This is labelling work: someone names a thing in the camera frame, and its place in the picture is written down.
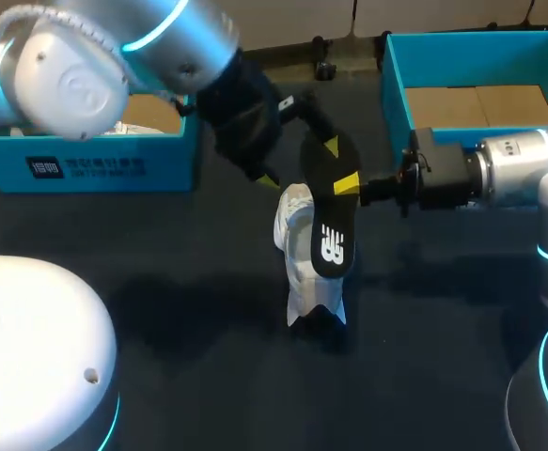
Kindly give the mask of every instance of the black table surface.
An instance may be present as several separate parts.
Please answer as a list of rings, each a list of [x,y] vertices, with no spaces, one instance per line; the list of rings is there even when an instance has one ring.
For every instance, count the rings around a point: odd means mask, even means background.
[[[387,169],[378,79],[316,88],[366,170]],[[290,124],[273,156],[286,183],[304,131]],[[0,194],[0,254],[77,273],[111,312],[122,449],[508,450],[512,354],[534,340],[506,324],[534,321],[506,317],[536,299],[535,214],[358,211],[349,346],[331,352],[288,333],[276,194],[212,145],[205,132],[192,194]]]

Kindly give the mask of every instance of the white sneaker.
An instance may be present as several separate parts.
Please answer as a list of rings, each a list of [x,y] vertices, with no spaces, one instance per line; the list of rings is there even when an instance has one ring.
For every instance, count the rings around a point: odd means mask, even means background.
[[[140,125],[124,124],[119,121],[115,124],[115,127],[104,134],[163,134],[163,132]]]
[[[309,188],[304,184],[289,186],[280,198],[274,221],[274,243],[284,252],[290,282],[288,325],[308,315],[317,305],[325,306],[346,324],[343,279],[324,279],[313,269],[312,226],[313,197]]]

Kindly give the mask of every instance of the blue cardboard box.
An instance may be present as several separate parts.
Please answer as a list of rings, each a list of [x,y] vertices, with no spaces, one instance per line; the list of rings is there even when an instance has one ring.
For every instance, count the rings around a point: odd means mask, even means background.
[[[198,125],[190,115],[180,119],[178,133],[105,135],[86,142],[0,136],[0,191],[188,192],[195,182]]]
[[[400,161],[410,131],[416,128],[407,91],[483,86],[537,86],[539,97],[544,97],[548,106],[548,31],[390,35],[384,54],[382,99],[395,162]],[[492,100],[495,96],[488,95],[489,92],[492,93],[487,91],[486,98]],[[504,103],[515,101],[509,96],[505,99]],[[439,101],[438,96],[432,97],[430,109],[437,107]],[[531,113],[537,110],[540,108],[534,107]],[[529,119],[526,126],[521,126],[511,125],[507,120],[496,126],[491,121],[489,124],[475,121],[467,127],[431,127],[437,143],[459,142],[465,148],[473,148],[485,137],[548,126],[548,122],[541,122]]]

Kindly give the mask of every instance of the white cable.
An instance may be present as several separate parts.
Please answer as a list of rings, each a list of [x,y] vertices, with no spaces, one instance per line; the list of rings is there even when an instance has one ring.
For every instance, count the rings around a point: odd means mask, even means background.
[[[101,27],[79,14],[40,5],[19,5],[9,8],[0,14],[0,41],[13,23],[27,19],[45,19],[51,23],[63,25],[80,33],[115,58],[115,61],[120,65],[131,86],[135,86],[140,90],[148,90],[121,55],[120,46],[117,41]],[[173,98],[173,96],[165,91],[154,92],[154,95],[168,102],[171,102]]]

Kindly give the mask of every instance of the shoelace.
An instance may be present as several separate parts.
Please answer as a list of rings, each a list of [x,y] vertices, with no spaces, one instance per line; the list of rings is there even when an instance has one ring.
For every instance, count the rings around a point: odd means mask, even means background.
[[[311,205],[313,205],[311,197],[293,197],[288,204],[287,222],[298,210],[310,207]]]

